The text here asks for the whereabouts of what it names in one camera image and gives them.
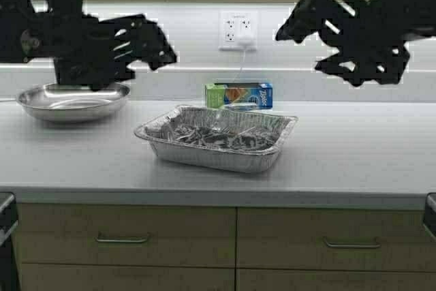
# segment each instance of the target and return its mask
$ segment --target green and blue box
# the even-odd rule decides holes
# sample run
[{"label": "green and blue box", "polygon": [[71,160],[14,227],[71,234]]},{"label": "green and blue box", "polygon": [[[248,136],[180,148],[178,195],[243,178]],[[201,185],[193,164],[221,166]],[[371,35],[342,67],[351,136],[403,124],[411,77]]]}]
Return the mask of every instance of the green and blue box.
[{"label": "green and blue box", "polygon": [[258,109],[273,107],[273,86],[270,83],[209,83],[206,85],[206,106],[220,108],[237,103],[256,103]]}]

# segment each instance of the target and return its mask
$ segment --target white countertop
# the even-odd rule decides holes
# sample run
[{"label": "white countertop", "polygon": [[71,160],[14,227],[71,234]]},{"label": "white countertop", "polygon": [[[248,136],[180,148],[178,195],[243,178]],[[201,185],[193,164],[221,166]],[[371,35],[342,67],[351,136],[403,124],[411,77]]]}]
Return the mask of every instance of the white countertop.
[{"label": "white countertop", "polygon": [[76,126],[0,103],[0,191],[19,202],[422,210],[436,192],[436,104],[286,102],[300,118],[260,175],[163,162],[133,135],[175,102]]}]

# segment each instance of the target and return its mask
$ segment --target cabinet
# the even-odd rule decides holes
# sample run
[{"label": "cabinet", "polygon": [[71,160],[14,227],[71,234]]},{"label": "cabinet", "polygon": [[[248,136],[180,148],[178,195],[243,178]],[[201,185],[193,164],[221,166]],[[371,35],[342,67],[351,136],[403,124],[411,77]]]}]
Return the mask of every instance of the cabinet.
[{"label": "cabinet", "polygon": [[433,273],[238,270],[238,291],[432,291]]},{"label": "cabinet", "polygon": [[18,211],[23,291],[436,285],[436,242],[422,212],[75,204],[22,204]]},{"label": "cabinet", "polygon": [[22,263],[234,266],[236,209],[23,204],[18,210]]},{"label": "cabinet", "polygon": [[25,291],[233,291],[230,269],[24,264]]},{"label": "cabinet", "polygon": [[422,212],[240,209],[238,267],[436,272]]}]

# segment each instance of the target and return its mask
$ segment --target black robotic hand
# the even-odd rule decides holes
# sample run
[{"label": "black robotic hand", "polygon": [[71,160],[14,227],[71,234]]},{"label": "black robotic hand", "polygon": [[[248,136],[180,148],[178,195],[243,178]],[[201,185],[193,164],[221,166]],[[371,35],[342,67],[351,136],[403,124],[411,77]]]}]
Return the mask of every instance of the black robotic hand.
[{"label": "black robotic hand", "polygon": [[436,35],[436,0],[301,0],[276,40],[300,44],[312,33],[338,53],[316,70],[355,87],[399,84],[410,55],[405,43]]},{"label": "black robotic hand", "polygon": [[177,56],[155,22],[143,15],[100,21],[82,13],[83,0],[47,0],[36,12],[30,0],[0,0],[0,62],[54,58],[57,82],[100,90],[135,78],[140,60],[156,70]]}]

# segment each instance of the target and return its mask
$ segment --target cabinet door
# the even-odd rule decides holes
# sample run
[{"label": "cabinet door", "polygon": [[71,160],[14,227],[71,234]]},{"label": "cabinet door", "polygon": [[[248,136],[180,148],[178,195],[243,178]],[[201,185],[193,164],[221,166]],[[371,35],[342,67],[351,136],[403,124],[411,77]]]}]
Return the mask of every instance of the cabinet door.
[{"label": "cabinet door", "polygon": [[233,291],[230,269],[24,264],[23,291]]},{"label": "cabinet door", "polygon": [[422,212],[241,209],[238,266],[338,271],[436,271]]},{"label": "cabinet door", "polygon": [[238,291],[433,291],[432,273],[238,271]]},{"label": "cabinet door", "polygon": [[18,210],[24,263],[234,267],[236,209],[24,204]]}]

